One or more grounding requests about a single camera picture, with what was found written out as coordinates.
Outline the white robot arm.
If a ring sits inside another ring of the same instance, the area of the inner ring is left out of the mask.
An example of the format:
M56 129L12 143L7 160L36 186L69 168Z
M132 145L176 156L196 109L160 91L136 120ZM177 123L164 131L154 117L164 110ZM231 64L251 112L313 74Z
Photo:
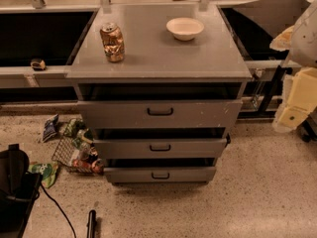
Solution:
M288 51L282 65L290 61L300 65L300 71L283 80L282 103L272 122L276 132L286 133L295 130L317 107L317 1L269 46L279 52Z

